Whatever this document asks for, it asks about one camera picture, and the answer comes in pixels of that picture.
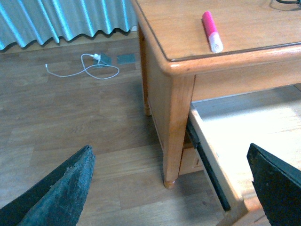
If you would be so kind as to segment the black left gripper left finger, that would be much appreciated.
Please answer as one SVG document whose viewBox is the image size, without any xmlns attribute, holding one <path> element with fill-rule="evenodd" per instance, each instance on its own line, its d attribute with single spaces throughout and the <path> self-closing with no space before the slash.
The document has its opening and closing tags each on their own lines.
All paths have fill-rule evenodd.
<svg viewBox="0 0 301 226">
<path fill-rule="evenodd" d="M 83 211 L 95 166 L 86 145 L 0 210 L 2 226 L 75 226 Z"/>
</svg>

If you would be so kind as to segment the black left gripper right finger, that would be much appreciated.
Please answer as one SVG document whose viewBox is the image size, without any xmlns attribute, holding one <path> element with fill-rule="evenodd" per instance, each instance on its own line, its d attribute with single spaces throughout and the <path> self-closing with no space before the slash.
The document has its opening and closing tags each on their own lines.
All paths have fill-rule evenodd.
<svg viewBox="0 0 301 226">
<path fill-rule="evenodd" d="M 301 171 L 251 143 L 247 160 L 253 186 L 272 226 L 301 224 Z"/>
</svg>

